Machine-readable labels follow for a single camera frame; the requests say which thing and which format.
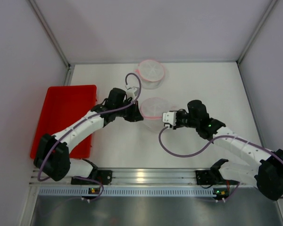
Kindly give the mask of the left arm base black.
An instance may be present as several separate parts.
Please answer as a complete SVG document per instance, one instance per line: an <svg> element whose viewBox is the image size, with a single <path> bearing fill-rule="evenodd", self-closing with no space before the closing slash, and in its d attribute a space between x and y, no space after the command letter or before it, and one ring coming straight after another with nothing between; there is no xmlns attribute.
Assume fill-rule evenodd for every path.
<svg viewBox="0 0 283 226"><path fill-rule="evenodd" d="M108 185L112 181L113 171L112 170L97 170L96 174L91 177L91 179L100 182L103 185ZM95 182L80 180L76 178L71 178L72 185L97 185Z"/></svg>

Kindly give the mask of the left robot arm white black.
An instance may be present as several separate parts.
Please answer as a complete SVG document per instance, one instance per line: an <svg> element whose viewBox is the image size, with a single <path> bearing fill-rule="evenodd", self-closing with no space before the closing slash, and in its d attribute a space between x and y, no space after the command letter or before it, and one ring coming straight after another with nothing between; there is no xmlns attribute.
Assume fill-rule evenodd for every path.
<svg viewBox="0 0 283 226"><path fill-rule="evenodd" d="M95 105L74 124L53 135L44 134L39 141L34 166L54 181L65 177L95 180L98 167L89 160L71 158L71 152L89 135L118 117L128 122L142 121L138 106L140 94L138 87L113 88L101 104Z"/></svg>

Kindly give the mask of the spare white mesh laundry bag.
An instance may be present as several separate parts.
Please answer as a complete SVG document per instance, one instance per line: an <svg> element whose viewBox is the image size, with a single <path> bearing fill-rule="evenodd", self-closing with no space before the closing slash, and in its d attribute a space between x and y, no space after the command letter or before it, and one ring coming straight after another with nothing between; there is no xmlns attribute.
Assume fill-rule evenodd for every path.
<svg viewBox="0 0 283 226"><path fill-rule="evenodd" d="M164 124L163 113L177 109L177 105L160 97L145 99L140 106L140 113L143 116L143 124L152 132L159 133Z"/></svg>

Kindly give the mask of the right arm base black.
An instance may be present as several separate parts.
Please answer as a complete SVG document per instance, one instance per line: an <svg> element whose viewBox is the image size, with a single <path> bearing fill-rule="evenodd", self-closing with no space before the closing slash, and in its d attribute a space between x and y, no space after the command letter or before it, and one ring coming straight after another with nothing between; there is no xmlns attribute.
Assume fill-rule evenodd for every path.
<svg viewBox="0 0 283 226"><path fill-rule="evenodd" d="M199 186L206 186L209 187L215 186L215 185L227 185L227 182L229 182L229 185L237 185L238 181L234 180L225 180L219 170L220 168L226 163L229 162L226 159L220 159L217 162L215 162L209 169L200 169L196 170L196 183Z"/></svg>

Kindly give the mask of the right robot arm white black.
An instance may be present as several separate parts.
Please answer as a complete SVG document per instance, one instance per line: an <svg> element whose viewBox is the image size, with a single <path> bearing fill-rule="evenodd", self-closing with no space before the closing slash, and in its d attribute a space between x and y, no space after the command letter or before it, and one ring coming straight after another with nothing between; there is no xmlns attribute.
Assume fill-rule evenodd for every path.
<svg viewBox="0 0 283 226"><path fill-rule="evenodd" d="M272 151L254 144L233 132L223 122L211 118L200 100L192 100L188 109L173 113L172 125L177 128L193 128L198 135L229 151L244 164L225 157L211 166L216 180L233 180L252 185L266 198L283 199L283 150Z"/></svg>

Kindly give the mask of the white mesh laundry bag pink trim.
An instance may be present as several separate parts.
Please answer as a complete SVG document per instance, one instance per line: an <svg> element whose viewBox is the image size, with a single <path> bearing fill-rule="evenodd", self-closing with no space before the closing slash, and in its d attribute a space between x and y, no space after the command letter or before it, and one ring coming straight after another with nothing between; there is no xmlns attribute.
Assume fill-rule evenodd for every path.
<svg viewBox="0 0 283 226"><path fill-rule="evenodd" d="M164 66L156 60L143 60L138 63L136 72L144 89L158 88L166 75Z"/></svg>

